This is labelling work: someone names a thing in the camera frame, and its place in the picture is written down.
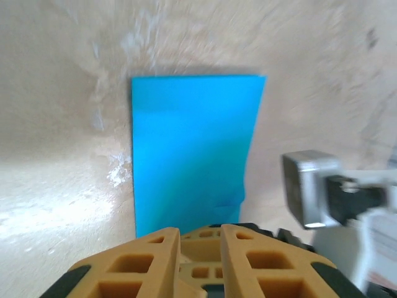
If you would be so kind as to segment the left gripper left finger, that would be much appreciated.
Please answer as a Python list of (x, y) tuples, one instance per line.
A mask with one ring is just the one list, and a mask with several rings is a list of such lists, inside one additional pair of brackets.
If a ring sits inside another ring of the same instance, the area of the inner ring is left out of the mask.
[(181, 236), (164, 228), (75, 263), (43, 297), (203, 297), (179, 278)]

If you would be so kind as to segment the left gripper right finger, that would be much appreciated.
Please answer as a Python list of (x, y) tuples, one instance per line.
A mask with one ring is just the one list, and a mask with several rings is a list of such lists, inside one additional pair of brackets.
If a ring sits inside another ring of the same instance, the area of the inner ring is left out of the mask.
[(363, 297), (325, 257), (249, 228), (224, 224), (225, 297)]

